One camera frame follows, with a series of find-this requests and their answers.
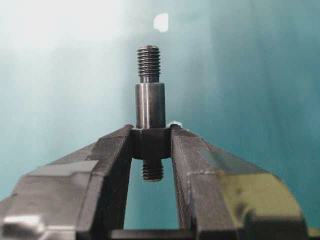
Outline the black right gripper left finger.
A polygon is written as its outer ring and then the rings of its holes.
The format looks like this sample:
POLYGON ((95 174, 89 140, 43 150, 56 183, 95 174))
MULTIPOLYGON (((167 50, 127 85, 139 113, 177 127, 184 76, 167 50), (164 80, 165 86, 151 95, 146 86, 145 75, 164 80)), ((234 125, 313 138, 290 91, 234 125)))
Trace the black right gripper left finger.
POLYGON ((3 240, 104 240, 122 229, 131 125, 23 175, 0 203, 3 240))

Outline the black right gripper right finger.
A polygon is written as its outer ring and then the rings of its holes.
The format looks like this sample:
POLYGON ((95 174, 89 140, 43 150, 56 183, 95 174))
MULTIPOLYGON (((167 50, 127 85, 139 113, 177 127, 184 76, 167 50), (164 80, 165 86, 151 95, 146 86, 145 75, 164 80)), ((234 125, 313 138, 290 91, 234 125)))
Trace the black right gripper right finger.
POLYGON ((274 174, 171 126, 179 226, 198 240, 306 240, 305 218, 274 174))

